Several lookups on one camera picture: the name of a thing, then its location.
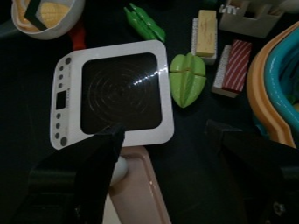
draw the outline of yellow food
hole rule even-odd
[[[52,28],[69,12],[69,7],[60,3],[41,4],[41,21],[46,28]]]
[[[29,32],[37,32],[38,29],[30,24],[28,19],[24,17],[25,9],[30,0],[14,0],[16,5],[16,23],[21,28]]]

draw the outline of pink object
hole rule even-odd
[[[221,86],[223,89],[233,93],[240,93],[244,86],[245,75],[248,72],[249,52],[251,43],[235,39],[231,46],[227,72]]]
[[[144,146],[124,147],[126,174],[108,190],[121,224],[170,224]]]

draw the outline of wooden block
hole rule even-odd
[[[216,45],[216,11],[200,10],[197,27],[196,55],[200,57],[212,57]]]
[[[221,86],[223,89],[235,93],[240,93],[244,86],[245,75],[248,72],[249,52],[251,43],[235,39],[231,46],[227,72]]]
[[[227,64],[229,63],[229,51],[231,51],[231,46],[225,45],[220,55],[220,59],[219,59],[219,68],[217,68],[215,80],[212,83],[210,92],[215,94],[225,95],[227,97],[235,98],[237,94],[221,88]]]
[[[190,25],[190,54],[196,55],[196,43],[197,43],[197,29],[198,29],[198,19],[192,19]],[[217,20],[215,23],[215,53],[210,57],[200,57],[204,61],[205,66],[212,66],[217,59]]]

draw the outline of plastic container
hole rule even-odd
[[[267,63],[267,56],[271,53],[272,49],[297,27],[299,22],[288,27],[265,44],[249,65],[247,74],[247,97],[256,119],[264,125],[269,139],[293,148],[295,141],[291,128],[284,118],[279,115],[267,96],[264,85],[264,67]]]
[[[49,29],[45,29],[42,31],[26,31],[16,21],[17,17],[17,7],[16,7],[16,0],[13,0],[12,5],[12,20],[13,25],[16,26],[17,30],[26,34],[29,37],[34,39],[56,39],[62,34],[65,34],[73,25],[77,23],[80,19],[80,15],[84,9],[85,0],[50,0],[48,1],[50,3],[64,4],[69,7],[69,11],[60,20],[60,22]]]

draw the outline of green toy vegetable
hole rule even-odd
[[[205,65],[200,57],[178,54],[169,67],[172,98],[181,108],[197,99],[205,84]]]
[[[136,7],[132,3],[129,4],[132,11],[125,7],[126,22],[134,28],[138,35],[145,39],[158,39],[164,42],[164,30],[157,26],[152,18],[146,15],[145,11]]]

